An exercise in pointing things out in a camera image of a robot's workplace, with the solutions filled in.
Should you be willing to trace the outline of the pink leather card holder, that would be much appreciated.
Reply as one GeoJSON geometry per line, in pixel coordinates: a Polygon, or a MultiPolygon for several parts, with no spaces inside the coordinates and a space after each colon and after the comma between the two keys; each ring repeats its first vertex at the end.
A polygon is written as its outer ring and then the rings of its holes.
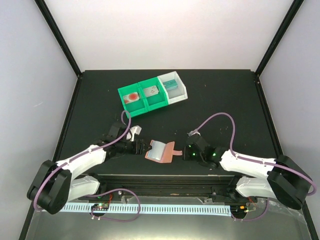
{"type": "Polygon", "coordinates": [[[182,150],[175,150],[174,141],[164,143],[157,140],[151,140],[150,145],[151,150],[147,151],[145,158],[159,164],[170,164],[173,160],[173,156],[183,155],[182,150]]]}

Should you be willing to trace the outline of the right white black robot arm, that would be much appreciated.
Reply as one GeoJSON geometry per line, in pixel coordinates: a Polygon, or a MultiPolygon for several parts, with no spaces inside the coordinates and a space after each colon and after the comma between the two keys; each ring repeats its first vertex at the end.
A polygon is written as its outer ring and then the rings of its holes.
{"type": "Polygon", "coordinates": [[[262,197],[300,210],[312,186],[311,178],[286,155],[278,158],[249,156],[225,147],[213,147],[198,133],[187,138],[183,158],[210,169],[235,172],[239,179],[226,191],[234,202],[262,197]]]}

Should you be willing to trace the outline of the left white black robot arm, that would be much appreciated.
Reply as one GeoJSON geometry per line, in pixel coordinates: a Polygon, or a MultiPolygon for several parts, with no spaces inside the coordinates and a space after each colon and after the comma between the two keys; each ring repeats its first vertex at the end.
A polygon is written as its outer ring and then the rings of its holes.
{"type": "Polygon", "coordinates": [[[103,199],[108,192],[104,181],[96,174],[81,175],[118,154],[143,155],[152,149],[150,143],[138,137],[141,127],[128,128],[121,122],[111,126],[108,134],[74,156],[41,164],[28,191],[27,198],[36,210],[58,213],[66,203],[82,197],[103,199]]]}

